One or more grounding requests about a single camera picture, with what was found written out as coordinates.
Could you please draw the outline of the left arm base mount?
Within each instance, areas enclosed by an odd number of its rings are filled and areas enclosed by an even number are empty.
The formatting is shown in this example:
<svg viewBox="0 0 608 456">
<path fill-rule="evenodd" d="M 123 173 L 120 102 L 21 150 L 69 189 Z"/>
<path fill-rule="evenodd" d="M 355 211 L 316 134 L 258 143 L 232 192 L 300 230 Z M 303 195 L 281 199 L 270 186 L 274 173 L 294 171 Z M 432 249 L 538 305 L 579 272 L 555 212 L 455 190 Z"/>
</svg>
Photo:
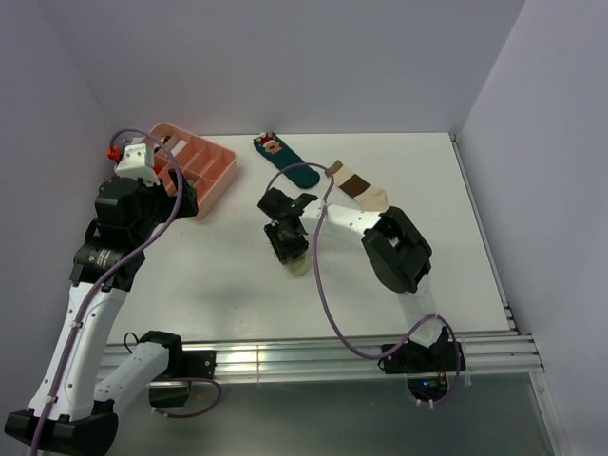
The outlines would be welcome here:
<svg viewBox="0 0 608 456">
<path fill-rule="evenodd" d="M 148 402 L 157 409 L 179 408 L 186 404 L 192 386 L 178 378 L 213 379 L 215 351 L 185 351 L 175 371 L 162 373 L 148 386 Z"/>
</svg>

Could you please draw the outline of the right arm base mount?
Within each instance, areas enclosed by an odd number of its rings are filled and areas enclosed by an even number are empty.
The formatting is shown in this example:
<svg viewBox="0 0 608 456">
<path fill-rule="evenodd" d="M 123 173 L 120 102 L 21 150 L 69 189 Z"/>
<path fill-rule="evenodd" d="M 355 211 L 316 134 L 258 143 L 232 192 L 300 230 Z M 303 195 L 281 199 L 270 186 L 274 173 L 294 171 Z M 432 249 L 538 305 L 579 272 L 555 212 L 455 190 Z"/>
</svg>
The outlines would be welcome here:
<svg viewBox="0 0 608 456">
<path fill-rule="evenodd" d="M 461 343 L 454 342 L 443 332 L 429 347 L 407 342 L 394 354 L 379 360 L 377 366 L 387 375 L 416 375 L 407 380 L 408 392 L 416 403 L 430 407 L 447 396 L 449 375 L 460 375 L 466 368 L 466 361 Z"/>
</svg>

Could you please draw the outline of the cream yellow sock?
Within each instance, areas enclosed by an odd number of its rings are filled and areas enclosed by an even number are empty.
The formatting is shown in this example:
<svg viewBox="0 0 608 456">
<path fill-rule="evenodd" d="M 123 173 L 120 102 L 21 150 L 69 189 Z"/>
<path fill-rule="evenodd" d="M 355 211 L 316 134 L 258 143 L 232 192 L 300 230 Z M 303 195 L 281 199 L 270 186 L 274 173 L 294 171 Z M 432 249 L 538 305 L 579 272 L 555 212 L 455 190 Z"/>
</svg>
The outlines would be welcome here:
<svg viewBox="0 0 608 456">
<path fill-rule="evenodd" d="M 312 268 L 310 253 L 289 260 L 285 267 L 293 276 L 304 276 Z"/>
</svg>

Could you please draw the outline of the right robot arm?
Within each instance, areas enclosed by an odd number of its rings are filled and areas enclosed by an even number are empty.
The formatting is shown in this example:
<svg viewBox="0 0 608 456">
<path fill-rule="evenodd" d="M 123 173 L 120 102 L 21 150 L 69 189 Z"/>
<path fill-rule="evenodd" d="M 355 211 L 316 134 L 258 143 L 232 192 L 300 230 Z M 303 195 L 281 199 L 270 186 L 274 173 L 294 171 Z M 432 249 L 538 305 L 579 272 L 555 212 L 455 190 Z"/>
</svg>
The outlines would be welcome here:
<svg viewBox="0 0 608 456">
<path fill-rule="evenodd" d="M 447 331 L 447 323 L 436 313 L 430 290 L 432 249 L 402 209 L 391 206 L 380 212 L 357 210 L 308 193 L 292 199 L 274 187 L 263 194 L 257 208 L 270 219 L 264 233 L 281 264 L 291 265 L 310 256 L 325 315 L 350 351 L 369 358 L 350 343 L 333 318 L 319 268 L 318 242 L 322 236 L 362 247 L 379 282 L 405 304 L 411 327 L 385 354 L 391 355 L 409 342 L 414 343 L 411 359 L 419 369 L 432 370 L 443 360 L 445 352 L 439 341 Z"/>
</svg>

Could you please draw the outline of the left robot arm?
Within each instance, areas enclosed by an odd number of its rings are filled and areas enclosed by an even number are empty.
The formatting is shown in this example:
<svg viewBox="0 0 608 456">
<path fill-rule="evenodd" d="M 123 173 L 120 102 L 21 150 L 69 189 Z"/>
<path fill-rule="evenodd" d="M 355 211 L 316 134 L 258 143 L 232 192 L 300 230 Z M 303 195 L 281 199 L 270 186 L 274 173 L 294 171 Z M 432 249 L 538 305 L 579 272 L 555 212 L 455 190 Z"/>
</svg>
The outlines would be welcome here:
<svg viewBox="0 0 608 456">
<path fill-rule="evenodd" d="M 197 192 L 181 171 L 159 180 L 113 177 L 99 187 L 96 217 L 73 258 L 66 319 L 43 381 L 27 408 L 9 414 L 5 433 L 31 454 L 105 455 L 120 416 L 148 382 L 174 379 L 185 367 L 181 338 L 147 332 L 133 354 L 102 382 L 96 380 L 110 330 L 144 250 L 176 219 L 198 211 Z"/>
</svg>

